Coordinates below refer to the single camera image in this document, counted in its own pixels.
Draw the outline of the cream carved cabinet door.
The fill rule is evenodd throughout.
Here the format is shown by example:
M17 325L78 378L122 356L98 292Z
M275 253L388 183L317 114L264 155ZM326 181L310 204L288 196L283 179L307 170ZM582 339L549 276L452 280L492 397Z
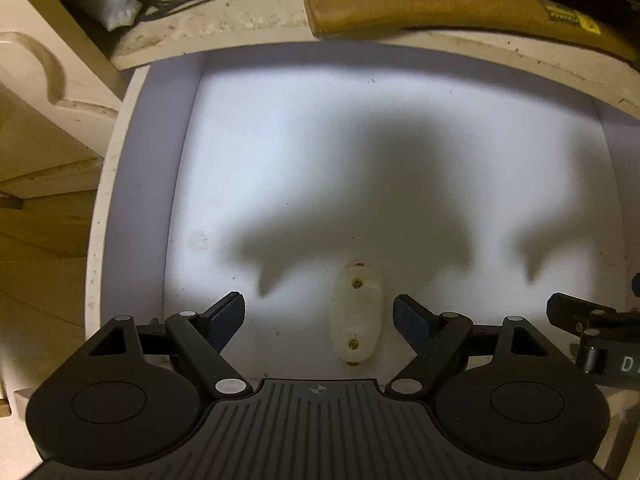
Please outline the cream carved cabinet door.
M1 0L1 192L96 188L127 83L58 0Z

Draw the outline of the white plastic drawer fitting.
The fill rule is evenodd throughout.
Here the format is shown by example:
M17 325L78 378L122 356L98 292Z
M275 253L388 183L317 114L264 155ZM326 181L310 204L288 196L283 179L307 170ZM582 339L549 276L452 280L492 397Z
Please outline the white plastic drawer fitting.
M335 354L348 365L367 361L376 350L383 326L382 275L356 263L343 270L329 307L329 330Z

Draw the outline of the white open drawer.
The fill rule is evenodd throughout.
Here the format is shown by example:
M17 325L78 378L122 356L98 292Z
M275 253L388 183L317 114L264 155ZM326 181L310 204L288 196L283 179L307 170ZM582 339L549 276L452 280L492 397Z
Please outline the white open drawer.
M639 123L565 84L373 42L265 44L138 68L96 196L86 329L240 292L226 358L250 380L375 377L328 313L349 266L478 324L524 316L562 350L555 292L638 307Z

